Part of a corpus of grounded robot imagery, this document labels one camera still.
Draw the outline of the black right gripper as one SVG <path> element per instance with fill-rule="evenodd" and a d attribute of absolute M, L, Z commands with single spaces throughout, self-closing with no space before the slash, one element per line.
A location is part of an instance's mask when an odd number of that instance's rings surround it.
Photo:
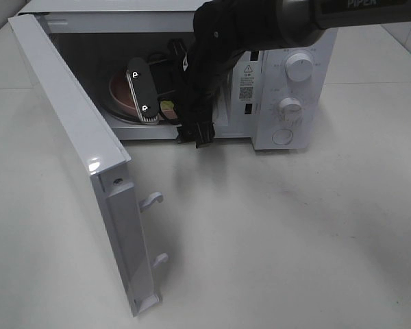
<path fill-rule="evenodd" d="M 158 123 L 158 101 L 173 104 L 179 130 L 213 130 L 214 98 L 245 50 L 235 40 L 167 43 L 166 57 L 150 66 L 142 58 L 127 63 L 127 82 L 139 120 Z"/>

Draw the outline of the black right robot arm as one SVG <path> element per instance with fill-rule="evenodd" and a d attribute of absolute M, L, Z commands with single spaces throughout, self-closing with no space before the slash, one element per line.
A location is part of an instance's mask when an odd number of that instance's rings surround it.
<path fill-rule="evenodd" d="M 212 127 L 212 99 L 246 51 L 309 47 L 331 28 L 411 21 L 411 1 L 209 1 L 194 43 L 171 40 L 176 123 Z"/>

